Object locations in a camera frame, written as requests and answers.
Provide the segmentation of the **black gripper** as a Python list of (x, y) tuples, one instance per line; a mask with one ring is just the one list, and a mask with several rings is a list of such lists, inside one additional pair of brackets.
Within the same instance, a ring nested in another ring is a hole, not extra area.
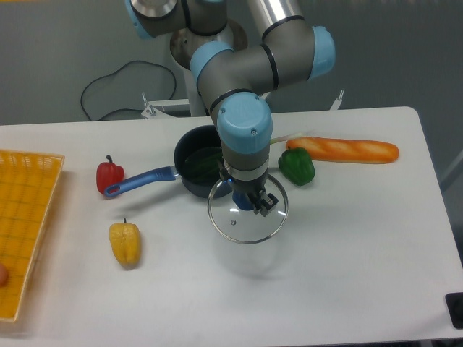
[(268, 173), (265, 172), (258, 178), (246, 181), (232, 177), (230, 184), (232, 187), (232, 198), (235, 203), (252, 203), (254, 214), (266, 216), (271, 213), (279, 203), (279, 199), (266, 193), (266, 181)]

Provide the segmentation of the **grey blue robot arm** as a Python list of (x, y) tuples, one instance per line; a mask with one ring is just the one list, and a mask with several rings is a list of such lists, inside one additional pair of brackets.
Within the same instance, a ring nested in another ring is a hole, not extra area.
[(223, 180), (267, 215), (278, 200), (265, 190), (273, 131), (267, 92), (331, 71), (334, 40), (310, 26), (297, 1), (250, 1), (260, 45), (236, 50), (226, 1), (127, 1), (137, 33), (154, 38), (184, 30), (189, 70), (221, 140)]

